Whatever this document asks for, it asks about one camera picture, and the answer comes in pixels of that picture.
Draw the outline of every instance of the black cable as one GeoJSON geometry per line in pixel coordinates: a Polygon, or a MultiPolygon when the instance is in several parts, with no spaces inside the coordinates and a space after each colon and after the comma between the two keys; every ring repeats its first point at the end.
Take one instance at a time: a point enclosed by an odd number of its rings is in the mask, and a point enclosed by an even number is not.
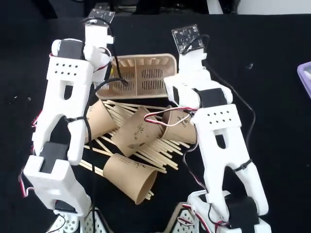
{"type": "MultiPolygon", "coordinates": [[[[88,23],[90,20],[99,20],[99,21],[104,22],[105,24],[107,24],[108,28],[110,29],[111,36],[114,38],[114,34],[112,32],[112,27],[111,27],[110,23],[107,20],[105,20],[103,18],[100,18],[100,17],[88,17],[88,18],[83,19],[81,21],[81,23],[88,23]]],[[[114,56],[115,61],[116,61],[118,76],[119,76],[120,79],[122,79],[122,74],[121,74],[121,70],[120,70],[119,61],[118,61],[118,58],[117,58],[115,43],[113,43],[111,45],[111,48],[112,48],[113,56],[114,56]]]]}
{"type": "Polygon", "coordinates": [[[60,214],[58,214],[57,216],[61,216],[61,217],[63,218],[63,220],[64,220],[63,225],[62,225],[61,227],[59,227],[59,228],[57,228],[57,229],[53,230],[53,231],[49,231],[49,232],[46,232],[46,233],[56,232],[56,231],[58,231],[58,230],[62,229],[62,227],[65,225],[65,223],[66,223],[66,219],[65,219],[65,217],[64,217],[64,216],[62,216],[62,215],[60,215],[60,214]]]}
{"type": "MultiPolygon", "coordinates": [[[[119,79],[119,78],[113,78],[113,79],[108,79],[108,80],[105,80],[104,82],[102,82],[101,84],[99,84],[92,92],[91,94],[89,95],[89,98],[88,98],[88,101],[86,103],[86,107],[84,109],[84,114],[83,114],[83,117],[84,117],[84,122],[86,123],[86,128],[87,128],[87,138],[88,138],[88,146],[89,146],[89,149],[90,151],[93,151],[93,145],[92,145],[92,132],[91,132],[91,127],[88,123],[88,120],[87,120],[87,117],[86,117],[86,114],[87,114],[87,110],[89,108],[89,105],[90,105],[90,100],[96,96],[96,92],[102,87],[104,86],[105,84],[107,83],[111,83],[111,82],[116,82],[116,81],[121,81],[122,83],[125,83],[125,84],[128,84],[128,82],[124,79],[119,79]]],[[[93,190],[92,190],[92,202],[93,202],[93,205],[92,205],[92,218],[93,218],[93,233],[96,232],[96,223],[95,223],[95,196],[96,196],[96,173],[95,173],[95,166],[92,164],[92,172],[93,172],[93,190]]]]}
{"type": "Polygon", "coordinates": [[[236,94],[236,96],[247,106],[247,108],[252,112],[253,121],[252,121],[252,123],[251,123],[251,125],[247,131],[246,140],[245,140],[246,148],[249,149],[249,139],[250,139],[253,127],[254,127],[255,122],[256,122],[256,113],[255,113],[254,109],[242,98],[242,96],[236,91],[236,89],[234,89],[234,87],[230,83],[228,83],[226,80],[222,79],[220,77],[220,75],[212,67],[210,67],[210,65],[208,64],[207,61],[205,62],[205,65],[207,66],[207,70],[209,70],[211,73],[213,73],[217,79],[219,79],[223,84],[225,84],[227,87],[229,87],[236,94]]]}
{"type": "Polygon", "coordinates": [[[207,34],[198,35],[198,36],[196,36],[194,39],[192,39],[192,40],[185,46],[185,48],[184,48],[184,50],[181,52],[181,54],[182,54],[182,55],[186,55],[188,52],[190,52],[190,51],[188,51],[189,47],[190,47],[195,41],[197,41],[197,40],[199,40],[199,39],[203,39],[203,38],[207,38],[207,43],[206,43],[206,45],[205,45],[205,48],[207,48],[207,47],[208,47],[208,44],[209,44],[209,35],[207,35],[207,34]]]}
{"type": "Polygon", "coordinates": [[[219,227],[224,227],[224,226],[228,225],[227,222],[223,222],[223,223],[214,222],[214,221],[210,218],[210,211],[211,211],[211,209],[212,209],[212,203],[209,204],[209,209],[208,209],[208,214],[207,214],[207,217],[208,217],[208,219],[210,220],[211,223],[213,223],[214,225],[219,226],[219,227]]]}

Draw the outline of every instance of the paper cup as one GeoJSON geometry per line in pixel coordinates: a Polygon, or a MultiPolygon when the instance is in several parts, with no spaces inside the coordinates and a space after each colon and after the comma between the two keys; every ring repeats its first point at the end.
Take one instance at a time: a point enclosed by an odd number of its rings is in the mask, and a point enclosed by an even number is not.
{"type": "Polygon", "coordinates": [[[111,156],[103,169],[103,176],[132,199],[141,204],[156,181],[157,171],[123,155],[111,156]]]}
{"type": "MultiPolygon", "coordinates": [[[[110,113],[100,100],[89,107],[86,117],[91,128],[92,140],[117,127],[110,113]]],[[[88,142],[87,136],[86,132],[85,143],[88,142]]]]}
{"type": "Polygon", "coordinates": [[[138,108],[135,114],[111,137],[125,156],[130,156],[162,134],[163,128],[160,125],[144,121],[144,116],[148,113],[146,108],[138,108]]]}
{"type": "MultiPolygon", "coordinates": [[[[183,111],[168,111],[163,114],[162,121],[166,124],[173,125],[185,118],[188,113],[183,111]]],[[[190,117],[183,120],[175,126],[165,127],[163,139],[177,142],[195,143],[195,128],[190,124],[190,117]]]]}

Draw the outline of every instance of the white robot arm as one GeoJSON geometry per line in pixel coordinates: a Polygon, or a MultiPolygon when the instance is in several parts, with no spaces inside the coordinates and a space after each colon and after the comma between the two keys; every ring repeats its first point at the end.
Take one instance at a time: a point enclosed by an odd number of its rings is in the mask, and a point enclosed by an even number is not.
{"type": "MultiPolygon", "coordinates": [[[[196,25],[173,30],[178,48],[183,48],[191,32],[199,35],[196,25]]],[[[232,104],[231,90],[211,80],[210,73],[201,63],[206,59],[203,48],[192,49],[184,55],[181,52],[179,73],[164,79],[170,101],[177,106],[198,109],[191,123],[197,130],[207,190],[190,194],[188,203],[192,206],[192,211],[198,212],[203,217],[210,231],[214,229],[215,222],[222,221],[231,224],[231,229],[220,227],[217,232],[239,233],[245,225],[251,225],[257,233],[271,232],[270,226],[258,219],[258,216],[268,212],[268,202],[257,168],[250,159],[244,142],[242,124],[237,108],[232,104]],[[222,135],[224,148],[218,145],[217,135],[222,135]],[[226,166],[235,171],[244,184],[248,197],[233,200],[227,198],[230,195],[224,194],[222,187],[226,166]],[[205,196],[206,202],[199,198],[202,195],[205,196]],[[248,223],[242,224],[239,218],[243,215],[253,215],[253,218],[250,218],[248,223]]]]}
{"type": "Polygon", "coordinates": [[[103,52],[107,50],[107,43],[113,43],[107,28],[108,25],[93,22],[86,24],[85,42],[76,39],[53,42],[43,109],[32,137],[35,155],[29,156],[23,170],[43,204],[55,214],[75,222],[74,232],[79,226],[77,223],[89,213],[91,200],[75,179],[71,166],[78,165],[83,155],[84,113],[91,84],[96,86],[104,81],[107,65],[111,62],[111,54],[103,52]],[[72,86],[72,93],[65,100],[67,85],[72,86]],[[51,133],[61,117],[71,119],[69,146],[50,142],[51,133]]]}

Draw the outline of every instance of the ventilation hole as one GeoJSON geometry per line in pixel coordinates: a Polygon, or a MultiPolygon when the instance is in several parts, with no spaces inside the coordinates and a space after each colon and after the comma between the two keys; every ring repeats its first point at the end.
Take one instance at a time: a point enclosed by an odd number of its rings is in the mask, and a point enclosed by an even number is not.
{"type": "Polygon", "coordinates": [[[66,85],[65,93],[64,93],[64,100],[68,100],[72,95],[73,86],[66,85]]]}
{"type": "Polygon", "coordinates": [[[216,141],[217,141],[217,145],[221,148],[221,149],[225,149],[226,145],[225,145],[225,139],[224,136],[222,134],[220,135],[216,135],[216,141]]]}

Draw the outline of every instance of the black table surface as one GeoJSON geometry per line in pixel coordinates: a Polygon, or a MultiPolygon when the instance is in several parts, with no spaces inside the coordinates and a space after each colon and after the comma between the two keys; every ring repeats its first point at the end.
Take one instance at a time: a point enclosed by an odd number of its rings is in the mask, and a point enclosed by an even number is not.
{"type": "MultiPolygon", "coordinates": [[[[250,141],[269,202],[263,219],[274,232],[298,232],[310,217],[311,99],[296,69],[311,60],[311,16],[132,16],[116,17],[113,29],[118,55],[171,53],[177,59],[171,29],[198,24],[211,37],[208,62],[230,82],[257,113],[250,141]]],[[[55,216],[30,193],[22,199],[17,176],[32,145],[31,121],[42,108],[51,43],[58,38],[84,38],[80,19],[7,20],[0,23],[1,219],[3,232],[41,233],[55,216]]],[[[236,98],[245,135],[251,113],[236,98]]],[[[144,103],[165,105],[164,99],[144,103]]],[[[62,138],[62,130],[56,131],[62,138]]],[[[101,166],[101,155],[85,155],[101,166]]],[[[202,177],[199,151],[189,154],[190,166],[202,177]]],[[[97,178],[96,205],[115,232],[164,230],[180,201],[200,190],[182,164],[159,174],[155,196],[139,206],[104,178],[97,178]]],[[[91,194],[90,171],[74,167],[78,181],[91,194]]],[[[230,171],[224,187],[243,193],[230,171]]]]}

